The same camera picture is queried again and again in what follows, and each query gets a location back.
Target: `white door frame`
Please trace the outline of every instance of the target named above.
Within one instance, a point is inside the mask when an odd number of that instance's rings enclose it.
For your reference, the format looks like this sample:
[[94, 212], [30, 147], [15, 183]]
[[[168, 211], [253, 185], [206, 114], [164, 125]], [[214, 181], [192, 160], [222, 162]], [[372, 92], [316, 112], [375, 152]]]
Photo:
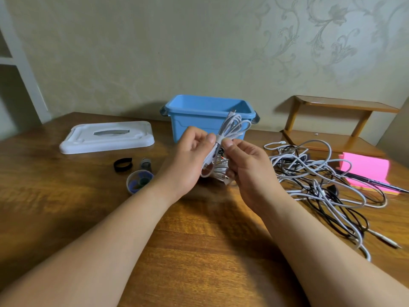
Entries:
[[40, 121], [42, 123], [50, 121], [51, 114], [24, 53], [22, 43], [13, 27], [13, 21], [4, 0], [0, 0], [0, 30], [12, 55], [11, 58], [2, 58], [0, 56], [0, 64], [15, 65], [17, 67]]

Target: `patterned wallpaper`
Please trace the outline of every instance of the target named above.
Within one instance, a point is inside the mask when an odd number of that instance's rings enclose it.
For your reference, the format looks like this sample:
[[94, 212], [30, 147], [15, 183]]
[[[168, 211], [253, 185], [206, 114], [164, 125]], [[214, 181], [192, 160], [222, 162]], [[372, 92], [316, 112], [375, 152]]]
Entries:
[[[294, 94], [409, 95], [408, 0], [6, 0], [54, 117], [160, 118], [177, 94], [243, 98], [281, 130]], [[295, 129], [348, 134], [358, 113], [305, 108]], [[374, 113], [375, 144], [392, 119]]]

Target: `blue plastic box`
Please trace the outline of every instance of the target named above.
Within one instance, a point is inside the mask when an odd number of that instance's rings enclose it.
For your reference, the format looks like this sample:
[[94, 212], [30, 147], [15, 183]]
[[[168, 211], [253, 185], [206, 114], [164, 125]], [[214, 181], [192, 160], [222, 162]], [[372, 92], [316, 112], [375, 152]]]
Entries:
[[247, 101], [191, 95], [174, 97], [160, 109], [160, 113], [171, 117], [173, 140], [177, 142], [188, 126], [217, 134], [228, 113], [233, 110], [252, 123], [258, 123], [260, 119]]

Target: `black pen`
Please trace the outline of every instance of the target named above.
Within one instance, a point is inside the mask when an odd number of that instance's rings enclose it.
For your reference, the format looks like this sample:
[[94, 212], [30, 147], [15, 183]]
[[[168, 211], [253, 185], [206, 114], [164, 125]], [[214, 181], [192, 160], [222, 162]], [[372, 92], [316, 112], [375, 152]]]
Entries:
[[[339, 170], [339, 169], [335, 169], [335, 172], [338, 173], [338, 174], [344, 174], [345, 173], [345, 171], [342, 171], [342, 170]], [[409, 193], [409, 191], [404, 190], [404, 189], [402, 189], [400, 187], [393, 186], [393, 185], [383, 183], [383, 182], [380, 182], [380, 181], [372, 180], [372, 179], [363, 177], [362, 175], [352, 174], [352, 173], [348, 172], [344, 176], [347, 177], [347, 178], [356, 179], [356, 180], [366, 182], [366, 183], [370, 183], [370, 184], [374, 184], [374, 185], [377, 185], [377, 186], [383, 186], [383, 187], [389, 188], [390, 190], [401, 191], [402, 193]]]

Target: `pink paper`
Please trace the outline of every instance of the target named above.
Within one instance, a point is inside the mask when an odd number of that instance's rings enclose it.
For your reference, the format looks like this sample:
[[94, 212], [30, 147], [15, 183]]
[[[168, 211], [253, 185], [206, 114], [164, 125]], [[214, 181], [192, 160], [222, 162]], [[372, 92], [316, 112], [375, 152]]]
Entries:
[[[352, 174], [357, 174], [364, 176], [366, 178], [376, 180], [379, 182], [387, 183], [389, 184], [388, 181], [386, 181], [386, 176], [388, 175], [388, 170], [389, 170], [389, 161], [386, 159], [381, 159], [381, 158], [375, 158], [375, 157], [369, 157], [369, 156], [363, 156], [363, 155], [357, 155], [357, 154], [352, 154], [352, 153], [343, 153], [340, 155], [340, 159], [345, 159], [349, 160], [352, 163], [352, 169], [350, 170], [350, 173]], [[349, 168], [349, 163], [347, 162], [340, 162], [341, 168], [340, 170], [346, 171]], [[346, 178], [348, 183], [351, 186], [355, 187], [363, 187], [368, 189], [369, 187], [357, 180], [349, 179]], [[386, 187], [381, 187], [378, 186], [380, 190], [388, 192], [388, 193], [393, 193], [393, 194], [399, 194], [398, 191], [388, 189]]]

